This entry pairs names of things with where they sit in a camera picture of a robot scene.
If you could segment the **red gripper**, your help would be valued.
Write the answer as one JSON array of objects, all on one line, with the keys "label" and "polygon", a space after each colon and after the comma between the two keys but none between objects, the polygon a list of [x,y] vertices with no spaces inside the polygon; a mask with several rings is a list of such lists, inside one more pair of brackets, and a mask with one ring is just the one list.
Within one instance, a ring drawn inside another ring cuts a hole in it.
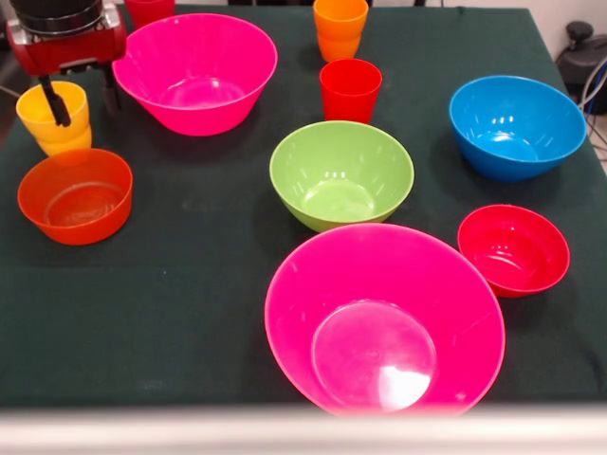
[{"label": "red gripper", "polygon": [[71,117],[49,76],[65,74],[70,69],[100,67],[106,108],[110,114],[120,111],[120,95],[111,64],[125,55],[126,27],[122,22],[113,27],[93,27],[83,33],[60,37],[36,36],[16,19],[8,21],[6,29],[17,62],[30,76],[38,78],[57,126],[70,126]]}]

